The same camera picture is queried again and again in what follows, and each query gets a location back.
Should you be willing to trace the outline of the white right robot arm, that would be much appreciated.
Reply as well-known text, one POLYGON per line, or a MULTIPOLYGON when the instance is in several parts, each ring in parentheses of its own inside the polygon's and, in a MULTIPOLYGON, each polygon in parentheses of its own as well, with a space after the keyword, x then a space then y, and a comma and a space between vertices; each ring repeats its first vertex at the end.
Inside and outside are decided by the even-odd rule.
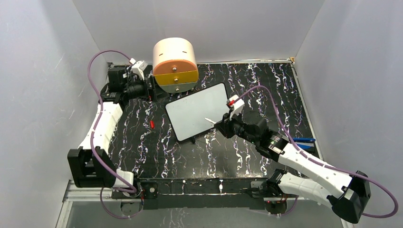
POLYGON ((297 177, 277 171, 267 181, 268 192, 298 195, 323 204, 341 219, 357 224, 371 197, 368 176, 361 172, 344 173, 294 146, 289 139, 268 128, 267 121, 244 122, 241 115, 224 114, 214 127, 226 138, 238 136, 255 145, 262 156, 291 167, 305 175, 297 177))

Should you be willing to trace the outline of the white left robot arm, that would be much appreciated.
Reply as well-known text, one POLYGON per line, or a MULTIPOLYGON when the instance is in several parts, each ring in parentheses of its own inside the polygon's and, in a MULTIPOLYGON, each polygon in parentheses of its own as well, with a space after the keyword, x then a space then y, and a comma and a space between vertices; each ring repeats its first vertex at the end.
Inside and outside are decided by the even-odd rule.
POLYGON ((131 198, 142 192, 134 173, 115 167, 109 157, 109 146, 125 107, 131 99, 156 99, 156 84, 140 66, 115 66, 107 72, 108 83, 101 89, 95 119, 86 137, 67 160, 74 183, 79 188, 124 188, 131 198))

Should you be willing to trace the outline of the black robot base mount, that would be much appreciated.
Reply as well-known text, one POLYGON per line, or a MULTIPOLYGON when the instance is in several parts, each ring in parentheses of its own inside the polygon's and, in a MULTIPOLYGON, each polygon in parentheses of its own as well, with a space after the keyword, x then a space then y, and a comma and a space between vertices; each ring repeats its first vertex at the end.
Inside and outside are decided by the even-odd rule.
POLYGON ((134 195, 114 190, 111 198, 141 202, 145 210, 173 208, 247 208, 282 213, 291 197, 267 185, 267 178, 136 180, 134 195))

